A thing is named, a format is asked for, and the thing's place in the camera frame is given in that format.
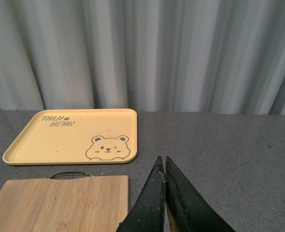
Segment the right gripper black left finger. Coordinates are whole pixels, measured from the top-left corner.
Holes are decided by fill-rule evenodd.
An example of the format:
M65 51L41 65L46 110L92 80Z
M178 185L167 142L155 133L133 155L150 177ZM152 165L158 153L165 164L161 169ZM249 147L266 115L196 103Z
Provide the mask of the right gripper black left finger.
M130 213L119 224L118 232L164 231L166 180L162 158L154 166Z

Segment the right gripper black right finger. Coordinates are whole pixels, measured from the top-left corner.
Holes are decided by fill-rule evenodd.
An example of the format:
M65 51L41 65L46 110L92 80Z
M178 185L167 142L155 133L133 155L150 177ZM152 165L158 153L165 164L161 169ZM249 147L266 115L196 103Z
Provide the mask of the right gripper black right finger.
M166 203L179 232L233 232L170 157L166 158Z

